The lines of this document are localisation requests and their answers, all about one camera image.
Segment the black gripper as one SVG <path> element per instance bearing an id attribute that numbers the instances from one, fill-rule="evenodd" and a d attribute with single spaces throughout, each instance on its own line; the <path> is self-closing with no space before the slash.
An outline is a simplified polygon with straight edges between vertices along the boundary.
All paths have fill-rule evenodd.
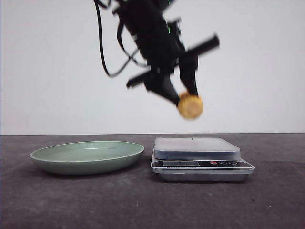
<path id="1" fill-rule="evenodd" d="M 177 105 L 180 98 L 172 85 L 170 74 L 176 66 L 180 69 L 181 82 L 191 95 L 198 96 L 195 74 L 199 55 L 220 45 L 217 35 L 186 50 L 181 43 L 178 20 L 166 22 L 160 14 L 132 16 L 121 15 L 121 26 L 134 37 L 140 54 L 147 60 L 150 70 L 131 78 L 127 87 L 143 83 L 148 91 Z"/>

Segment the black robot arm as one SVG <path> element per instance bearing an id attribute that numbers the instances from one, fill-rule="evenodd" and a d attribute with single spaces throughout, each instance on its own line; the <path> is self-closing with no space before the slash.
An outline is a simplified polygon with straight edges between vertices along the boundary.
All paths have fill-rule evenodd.
<path id="1" fill-rule="evenodd" d="M 167 22 L 163 11 L 171 0 L 121 0 L 113 13 L 120 19 L 118 33 L 126 27 L 140 54 L 147 60 L 150 70 L 131 78 L 127 87 L 143 83 L 148 91 L 168 99 L 175 105 L 182 102 L 175 91 L 170 74 L 176 66 L 180 69 L 181 82 L 191 98 L 198 98 L 195 72 L 199 55 L 220 45 L 217 35 L 186 50 L 181 43 L 179 19 Z"/>

